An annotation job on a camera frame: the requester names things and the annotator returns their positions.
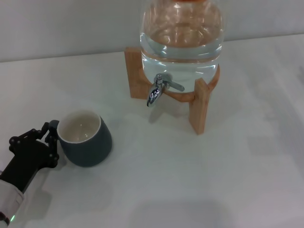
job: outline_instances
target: faucet handle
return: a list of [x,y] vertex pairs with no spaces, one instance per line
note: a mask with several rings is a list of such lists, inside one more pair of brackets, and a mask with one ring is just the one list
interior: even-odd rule
[[157,85],[164,83],[166,85],[166,87],[170,86],[181,92],[183,92],[185,90],[185,87],[172,81],[170,74],[157,74],[156,77],[154,78],[154,82]]
[[147,98],[147,106],[152,107],[155,105],[155,102],[160,98],[162,93],[169,89],[170,86],[174,89],[177,89],[181,92],[185,90],[185,88],[172,81],[171,75],[169,74],[157,74],[154,78],[154,84],[149,91],[149,95]]

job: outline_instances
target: table surface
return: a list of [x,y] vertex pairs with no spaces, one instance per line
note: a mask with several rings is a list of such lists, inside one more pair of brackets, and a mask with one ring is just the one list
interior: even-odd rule
[[131,99],[123,53],[0,64],[0,170],[9,138],[97,111],[102,164],[38,172],[12,228],[304,226],[304,35],[226,42],[204,135],[188,104]]

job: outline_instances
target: dark blue mug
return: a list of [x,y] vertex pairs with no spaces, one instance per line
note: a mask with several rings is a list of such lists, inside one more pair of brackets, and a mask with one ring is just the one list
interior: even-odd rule
[[53,120],[66,157],[75,165],[91,167],[101,163],[112,149],[112,137],[102,118],[87,110]]

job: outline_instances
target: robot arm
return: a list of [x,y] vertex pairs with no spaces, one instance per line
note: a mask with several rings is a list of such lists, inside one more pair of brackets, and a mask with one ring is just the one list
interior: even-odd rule
[[[44,143],[37,141],[49,131]],[[24,192],[42,168],[57,166],[57,131],[51,123],[9,140],[15,154],[0,175],[0,228],[7,227],[24,200]]]

